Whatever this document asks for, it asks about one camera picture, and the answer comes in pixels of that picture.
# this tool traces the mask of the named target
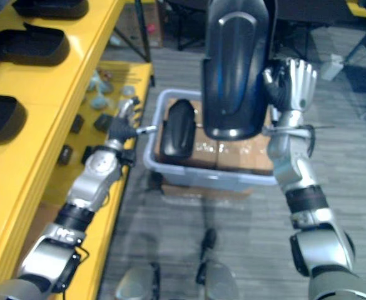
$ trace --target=cable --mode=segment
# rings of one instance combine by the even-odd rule
[[[316,142],[315,128],[310,124],[299,126],[299,128],[306,129],[310,133],[310,142],[307,150],[308,157],[310,158],[313,154],[313,150],[315,149],[315,142]]]
[[[86,256],[82,260],[80,260],[80,263],[79,263],[79,265],[80,265],[89,258],[89,252],[82,247],[77,246],[77,248],[82,250],[82,252],[84,252],[86,254]]]

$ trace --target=gray plastic bin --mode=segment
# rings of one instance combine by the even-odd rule
[[[185,98],[191,101],[201,101],[201,93],[182,89],[164,90],[158,97],[152,125],[159,126],[161,124],[170,98]],[[156,162],[153,153],[156,137],[156,133],[152,133],[149,136],[144,152],[144,165],[152,171],[162,173],[165,179],[171,184],[224,189],[228,191],[244,191],[253,185],[270,186],[277,183],[274,176],[201,169],[198,167],[176,166]]]

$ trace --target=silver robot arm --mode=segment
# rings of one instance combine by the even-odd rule
[[[317,72],[302,60],[287,59],[263,72],[269,101],[280,112],[268,155],[287,199],[297,233],[290,238],[295,266],[310,277],[309,300],[366,299],[365,283],[353,273],[355,249],[329,208],[310,163],[314,130],[303,114],[312,102]]]
[[[71,186],[66,204],[21,264],[18,278],[0,284],[0,300],[45,300],[68,288],[82,262],[76,248],[82,249],[86,228],[108,197],[111,185],[121,177],[122,166],[134,163],[134,152],[123,149],[123,144],[156,129],[131,126],[138,103],[138,98],[132,98],[122,105],[109,128],[108,140],[94,148]]]

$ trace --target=gray carpet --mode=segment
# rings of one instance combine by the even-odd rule
[[[313,61],[330,53],[346,55],[362,31],[320,28],[312,33]],[[366,52],[354,64],[366,66]],[[152,50],[156,87],[148,94],[143,124],[149,124],[160,91],[200,88],[201,51]],[[108,48],[103,59],[135,59],[125,50]],[[312,158],[331,207],[357,247],[355,272],[366,279],[366,94],[352,91],[344,72],[334,81],[319,80],[306,120],[333,125],[317,131]],[[148,171],[142,162],[147,137],[137,145],[138,162],[130,172],[109,248],[98,299],[113,299],[114,289],[131,266],[147,261],[161,265],[162,299],[197,299],[194,278],[205,223],[218,230],[216,254],[236,276],[242,299],[307,298],[308,280],[293,265],[288,237],[293,233],[289,210],[278,187],[254,186],[246,201],[200,203],[170,201],[147,191]]]

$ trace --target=yellow shelf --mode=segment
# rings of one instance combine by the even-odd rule
[[[141,0],[142,4],[155,3],[156,0]],[[126,3],[135,3],[135,0],[126,0]]]
[[[151,76],[151,64],[100,62],[99,66],[113,73],[112,84],[114,86],[114,92],[106,96],[112,100],[116,100],[116,107],[118,100],[123,99],[120,94],[122,86],[129,85],[135,87],[136,95],[141,101],[138,108],[143,108]],[[84,118],[83,127],[78,134],[69,133],[66,138],[65,143],[73,148],[73,154],[67,166],[55,166],[42,199],[46,204],[56,204],[59,208],[64,204],[68,189],[83,170],[83,165],[80,161],[85,147],[87,145],[96,146],[103,144],[106,138],[105,133],[101,133],[93,127],[93,123],[101,113],[114,115],[116,111],[115,109],[107,109],[104,111],[92,109],[89,103],[94,96],[94,92],[88,93],[87,100],[79,108],[78,113]],[[135,141],[131,139],[126,142],[125,146],[132,148],[134,143]],[[114,220],[118,213],[123,188],[126,183],[127,170],[127,167],[123,170],[123,179],[112,186],[109,203],[98,211],[93,222],[88,227],[87,238],[83,243],[83,247],[89,251],[90,256],[78,268],[72,284],[66,292],[67,299],[94,300],[96,298],[104,260],[113,231]]]
[[[0,282],[9,278],[31,220],[74,116],[84,97],[125,0],[89,0],[89,12],[73,21],[22,18],[11,5],[0,13],[0,31],[22,29],[23,21],[62,29],[70,43],[55,67],[0,62],[0,94],[28,110],[27,122],[0,146]]]
[[[347,0],[347,6],[354,16],[366,18],[366,9],[358,5],[358,0]]]

